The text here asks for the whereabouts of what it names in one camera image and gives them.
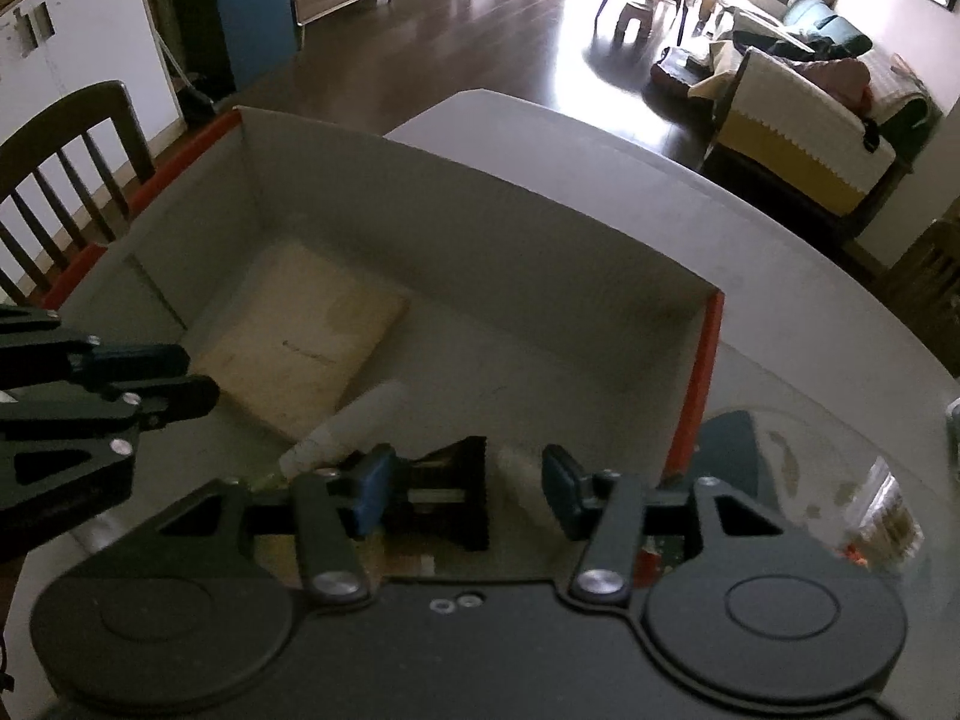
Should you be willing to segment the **white tube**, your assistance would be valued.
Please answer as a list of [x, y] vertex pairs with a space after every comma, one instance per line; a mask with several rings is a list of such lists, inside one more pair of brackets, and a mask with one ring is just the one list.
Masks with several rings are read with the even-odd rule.
[[286, 450], [277, 466], [252, 481], [251, 488], [254, 491], [281, 488], [304, 473], [337, 466], [352, 452], [370, 444], [402, 408], [408, 396], [409, 389], [400, 380], [378, 383], [324, 419], [304, 439]]

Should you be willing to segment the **black foil packet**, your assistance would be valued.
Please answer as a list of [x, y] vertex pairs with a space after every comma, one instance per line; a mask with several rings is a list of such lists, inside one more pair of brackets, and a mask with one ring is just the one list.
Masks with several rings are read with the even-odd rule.
[[399, 458], [381, 527], [394, 544], [488, 550], [487, 439], [467, 436], [415, 460]]

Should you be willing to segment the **tan toast-shaped sponge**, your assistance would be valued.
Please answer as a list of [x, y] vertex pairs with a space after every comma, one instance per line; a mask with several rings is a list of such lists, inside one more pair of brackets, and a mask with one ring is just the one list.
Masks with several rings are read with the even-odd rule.
[[291, 442], [332, 416], [409, 298], [293, 238], [267, 245], [208, 325], [194, 371]]

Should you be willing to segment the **yellow spotted plush toy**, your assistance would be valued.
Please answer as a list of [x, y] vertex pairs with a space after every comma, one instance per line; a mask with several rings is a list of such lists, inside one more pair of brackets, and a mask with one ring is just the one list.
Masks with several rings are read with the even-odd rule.
[[542, 460], [521, 447], [500, 444], [494, 447], [493, 461], [508, 499], [535, 527], [555, 532], [556, 518], [542, 491]]

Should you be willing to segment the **red cardboard box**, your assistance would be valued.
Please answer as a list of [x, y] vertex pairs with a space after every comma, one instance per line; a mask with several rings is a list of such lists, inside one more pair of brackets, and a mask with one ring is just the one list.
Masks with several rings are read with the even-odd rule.
[[[482, 171], [389, 138], [244, 109], [158, 174], [65, 319], [194, 359], [267, 245], [293, 238], [409, 298], [338, 410], [386, 380], [409, 396], [370, 445], [418, 457], [467, 434], [592, 470], [683, 475], [713, 372], [719, 289], [550, 181]], [[213, 476], [272, 470], [295, 444], [225, 394], [151, 439], [127, 504], [88, 550]]]

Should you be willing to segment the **dark wooden chair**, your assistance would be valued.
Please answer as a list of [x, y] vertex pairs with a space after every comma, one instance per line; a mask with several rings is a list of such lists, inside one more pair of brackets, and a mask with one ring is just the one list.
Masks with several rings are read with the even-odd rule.
[[880, 302], [958, 377], [958, 221], [933, 221], [878, 280]]
[[55, 101], [2, 143], [2, 299], [36, 305], [83, 255], [132, 220], [122, 171], [155, 176], [132, 99], [119, 80]]

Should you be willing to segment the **blue cabinet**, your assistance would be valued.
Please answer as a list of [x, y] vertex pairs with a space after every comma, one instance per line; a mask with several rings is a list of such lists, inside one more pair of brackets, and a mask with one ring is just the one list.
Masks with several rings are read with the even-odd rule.
[[296, 54], [291, 0], [172, 0], [185, 63], [219, 101]]

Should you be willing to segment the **sofa with cream cover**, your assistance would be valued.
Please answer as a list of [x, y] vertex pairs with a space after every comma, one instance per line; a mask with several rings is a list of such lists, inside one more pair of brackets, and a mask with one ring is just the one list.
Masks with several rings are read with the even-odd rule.
[[857, 238], [939, 124], [900, 55], [827, 0], [726, 0], [688, 94], [713, 106], [704, 177], [820, 247]]

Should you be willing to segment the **small white stool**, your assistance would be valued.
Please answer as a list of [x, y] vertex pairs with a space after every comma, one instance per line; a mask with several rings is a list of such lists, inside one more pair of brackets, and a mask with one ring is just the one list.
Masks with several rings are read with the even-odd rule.
[[617, 18], [615, 31], [613, 31], [613, 42], [623, 44], [626, 33], [632, 26], [636, 28], [636, 43], [647, 41], [654, 29], [656, 16], [658, 16], [658, 5], [654, 2], [628, 2], [628, 4], [624, 4], [620, 10], [619, 18]]

